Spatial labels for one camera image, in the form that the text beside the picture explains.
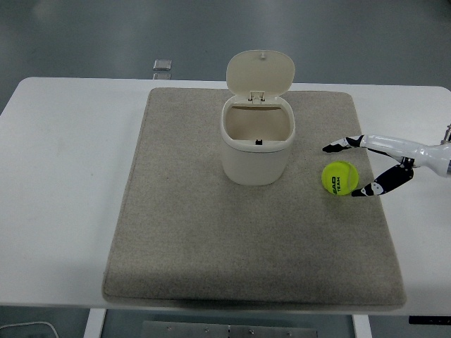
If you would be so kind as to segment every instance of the lid hinge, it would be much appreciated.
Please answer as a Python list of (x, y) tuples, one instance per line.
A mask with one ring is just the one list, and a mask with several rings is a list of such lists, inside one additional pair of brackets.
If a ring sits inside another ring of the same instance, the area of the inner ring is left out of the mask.
[(252, 101), (252, 103), (254, 103), (254, 100), (260, 100), (261, 102), (264, 102), (265, 101), (265, 92), (251, 91), (249, 94), (248, 101)]

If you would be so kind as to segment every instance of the metal bracket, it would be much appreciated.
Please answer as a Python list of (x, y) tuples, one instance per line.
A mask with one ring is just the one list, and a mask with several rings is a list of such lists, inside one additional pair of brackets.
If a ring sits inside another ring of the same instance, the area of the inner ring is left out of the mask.
[(317, 338), (315, 329), (200, 323), (142, 323), (141, 338)]

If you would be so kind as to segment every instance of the white trash bin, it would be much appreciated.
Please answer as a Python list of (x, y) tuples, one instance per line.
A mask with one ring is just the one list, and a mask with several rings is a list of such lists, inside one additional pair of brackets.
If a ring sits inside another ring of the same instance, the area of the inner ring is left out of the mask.
[(244, 51), (227, 67), (235, 94), (221, 114), (221, 160), (238, 184), (265, 185), (283, 173), (295, 138), (295, 117), (279, 95), (295, 76), (292, 59), (277, 51)]

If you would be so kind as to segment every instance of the white table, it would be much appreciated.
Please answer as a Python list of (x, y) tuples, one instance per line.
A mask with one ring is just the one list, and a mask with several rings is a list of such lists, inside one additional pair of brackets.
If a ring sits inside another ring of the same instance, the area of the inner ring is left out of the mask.
[[(103, 300), (102, 277), (155, 87), (226, 84), (68, 78), (19, 84), (0, 115), (1, 305), (117, 307)], [(294, 84), (292, 90), (351, 94), (363, 133), (439, 144), (451, 122), (451, 92), (439, 87)], [(395, 164), (369, 157), (376, 175)], [(411, 182), (381, 198), (407, 291), (405, 306), (389, 313), (450, 315), (451, 180), (418, 168)]]

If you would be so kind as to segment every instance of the gray felt mat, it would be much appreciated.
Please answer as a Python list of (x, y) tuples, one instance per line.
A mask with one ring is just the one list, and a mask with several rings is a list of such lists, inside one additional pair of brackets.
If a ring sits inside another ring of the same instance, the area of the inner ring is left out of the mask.
[(366, 151), (321, 148), (360, 134), (352, 97), (288, 92), (296, 140), (282, 177), (244, 187), (223, 173), (219, 119), (232, 94), (154, 89), (108, 265), (109, 301), (401, 306), (400, 269), (378, 197), (334, 196), (321, 171), (345, 160), (362, 187)]

